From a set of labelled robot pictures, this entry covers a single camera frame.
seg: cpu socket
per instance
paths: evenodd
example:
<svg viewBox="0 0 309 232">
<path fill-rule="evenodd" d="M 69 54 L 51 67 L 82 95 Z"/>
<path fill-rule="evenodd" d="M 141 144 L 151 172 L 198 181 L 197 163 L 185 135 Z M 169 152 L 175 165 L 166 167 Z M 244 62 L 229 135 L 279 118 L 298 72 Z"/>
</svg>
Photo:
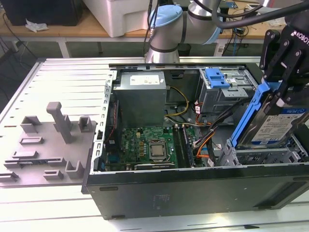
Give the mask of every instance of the cpu socket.
<svg viewBox="0 0 309 232">
<path fill-rule="evenodd" d="M 149 142 L 149 159 L 153 161 L 162 162 L 167 158 L 165 141 L 151 141 Z"/>
</svg>

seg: metal workbench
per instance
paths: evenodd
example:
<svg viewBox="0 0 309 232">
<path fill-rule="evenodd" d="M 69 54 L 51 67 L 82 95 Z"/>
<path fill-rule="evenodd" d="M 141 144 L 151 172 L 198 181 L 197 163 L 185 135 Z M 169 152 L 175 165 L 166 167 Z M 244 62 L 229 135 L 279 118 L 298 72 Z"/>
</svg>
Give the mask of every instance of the metal workbench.
<svg viewBox="0 0 309 232">
<path fill-rule="evenodd" d="M 257 63 L 259 58 L 182 58 L 181 62 Z M 104 101 L 109 98 L 107 82 L 113 79 L 109 63 L 143 63 L 143 59 L 67 58 L 37 62 L 0 114 L 0 163 L 17 140 L 25 115 L 52 121 L 45 110 L 47 102 L 61 101 L 63 113 L 71 120 L 90 116 L 99 123 Z M 257 227 L 255 232 L 309 231 L 309 192 L 281 210 L 105 221 L 91 196 L 80 190 L 81 186 L 0 188 L 1 231 L 242 231 L 253 226 Z M 211 201 L 211 196 L 200 197 Z"/>
</svg>

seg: floor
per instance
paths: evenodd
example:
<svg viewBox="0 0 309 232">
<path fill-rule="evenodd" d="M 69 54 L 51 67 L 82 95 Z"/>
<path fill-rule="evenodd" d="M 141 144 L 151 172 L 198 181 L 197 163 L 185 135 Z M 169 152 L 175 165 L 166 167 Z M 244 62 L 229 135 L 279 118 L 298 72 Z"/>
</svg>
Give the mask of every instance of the floor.
<svg viewBox="0 0 309 232">
<path fill-rule="evenodd" d="M 142 43 L 102 43 L 103 54 L 98 53 L 97 43 L 71 42 L 69 50 L 72 57 L 141 57 Z M 0 58 L 0 112 L 4 109 L 8 100 L 14 95 L 21 82 L 26 77 L 36 59 L 19 44 L 19 51 L 11 51 Z M 28 48 L 37 56 L 43 58 L 61 58 L 61 52 L 57 43 L 53 42 L 29 42 Z M 199 45 L 193 44 L 191 56 L 212 56 L 215 44 Z M 239 49 L 238 56 L 259 56 L 262 51 L 261 44 L 250 44 L 248 47 Z"/>
</svg>

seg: wooden table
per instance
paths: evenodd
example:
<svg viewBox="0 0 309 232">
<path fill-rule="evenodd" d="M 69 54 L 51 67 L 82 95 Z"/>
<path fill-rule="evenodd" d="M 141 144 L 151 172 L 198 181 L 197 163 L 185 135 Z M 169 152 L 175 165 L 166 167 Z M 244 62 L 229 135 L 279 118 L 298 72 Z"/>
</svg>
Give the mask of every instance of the wooden table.
<svg viewBox="0 0 309 232">
<path fill-rule="evenodd" d="M 239 8 L 235 10 L 230 10 L 229 14 L 232 14 L 236 10 L 243 9 L 247 5 L 247 3 L 245 2 L 237 1 L 236 3 Z M 12 33 L 7 29 L 6 25 L 4 24 L 2 14 L 3 12 L 0 15 L 0 36 L 5 41 L 16 42 L 17 39 L 12 35 Z M 143 42 L 146 33 L 146 30 L 137 30 L 126 33 L 122 37 L 111 38 L 89 11 L 84 12 L 82 19 L 75 27 L 48 26 L 49 30 L 38 31 L 37 33 L 28 30 L 24 26 L 12 26 L 9 21 L 7 22 L 11 30 L 22 41 L 57 42 L 64 58 L 70 57 L 70 52 L 67 48 L 67 42 L 97 42 L 99 52 L 102 52 L 101 42 Z M 269 29 L 269 24 L 256 24 L 253 26 L 249 26 L 248 28 L 249 33 L 242 42 L 246 44 L 262 44 L 265 32 Z M 228 43 L 231 36 L 232 30 L 223 31 L 223 33 L 216 41 L 217 46 L 215 49 L 215 56 L 222 56 L 224 47 Z"/>
</svg>

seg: ram slot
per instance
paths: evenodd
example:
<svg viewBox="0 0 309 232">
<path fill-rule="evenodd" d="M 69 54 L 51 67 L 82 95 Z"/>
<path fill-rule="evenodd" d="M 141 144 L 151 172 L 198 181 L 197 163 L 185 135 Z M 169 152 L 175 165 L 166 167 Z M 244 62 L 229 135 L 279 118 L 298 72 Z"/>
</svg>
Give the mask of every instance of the ram slot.
<svg viewBox="0 0 309 232">
<path fill-rule="evenodd" d="M 190 167 L 194 167 L 193 153 L 192 153 L 192 149 L 190 147 L 190 143 L 189 143 L 189 139 L 188 139 L 188 135 L 187 135 L 185 127 L 183 127 L 181 131 L 182 131 L 183 137 L 184 137 L 184 147 L 185 147 L 186 155 L 187 155 L 188 160 L 189 160 L 189 165 L 190 165 Z"/>
<path fill-rule="evenodd" d="M 181 131 L 182 128 L 175 128 L 173 127 L 173 138 L 174 138 L 174 146 L 176 151 L 177 163 L 178 168 L 188 168 L 189 165 L 189 158 L 186 155 L 185 151 L 185 142 L 184 137 L 182 136 Z"/>
</svg>

